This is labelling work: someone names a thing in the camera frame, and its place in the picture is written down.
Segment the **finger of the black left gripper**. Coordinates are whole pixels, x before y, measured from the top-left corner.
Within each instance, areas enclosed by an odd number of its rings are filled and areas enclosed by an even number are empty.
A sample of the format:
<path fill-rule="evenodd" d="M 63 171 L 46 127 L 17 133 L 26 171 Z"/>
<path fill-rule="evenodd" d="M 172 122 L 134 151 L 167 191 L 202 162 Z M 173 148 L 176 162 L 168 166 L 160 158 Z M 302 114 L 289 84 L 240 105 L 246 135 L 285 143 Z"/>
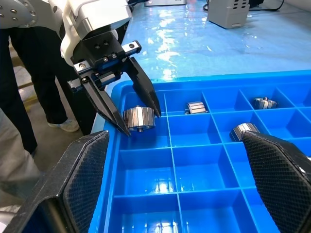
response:
<path fill-rule="evenodd" d="M 123 61 L 122 72 L 125 72 L 133 82 L 133 89 L 145 104 L 153 109 L 157 117 L 161 117 L 161 108 L 154 86 L 134 57 L 127 57 Z"/>
<path fill-rule="evenodd" d="M 100 91 L 94 81 L 89 77 L 83 77 L 81 83 L 96 112 L 118 131 L 129 136 L 130 131 L 108 94 L 105 91 Z"/>

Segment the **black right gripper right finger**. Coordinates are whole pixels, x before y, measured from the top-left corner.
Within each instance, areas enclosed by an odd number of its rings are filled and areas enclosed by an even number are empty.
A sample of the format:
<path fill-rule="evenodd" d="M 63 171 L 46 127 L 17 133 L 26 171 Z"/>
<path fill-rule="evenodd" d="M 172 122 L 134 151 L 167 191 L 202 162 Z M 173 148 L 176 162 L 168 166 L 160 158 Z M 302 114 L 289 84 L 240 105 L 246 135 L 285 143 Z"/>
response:
<path fill-rule="evenodd" d="M 311 231 L 311 161 L 292 142 L 244 131 L 241 141 L 257 191 L 282 233 Z"/>

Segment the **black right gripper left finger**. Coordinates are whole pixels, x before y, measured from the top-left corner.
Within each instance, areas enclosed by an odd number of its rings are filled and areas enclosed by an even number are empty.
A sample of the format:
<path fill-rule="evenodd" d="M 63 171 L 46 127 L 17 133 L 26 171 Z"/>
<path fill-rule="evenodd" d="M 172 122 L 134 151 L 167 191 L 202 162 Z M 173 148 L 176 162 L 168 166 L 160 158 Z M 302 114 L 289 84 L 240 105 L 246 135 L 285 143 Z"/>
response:
<path fill-rule="evenodd" d="M 71 143 L 3 230 L 5 233 L 86 233 L 100 194 L 109 132 Z"/>

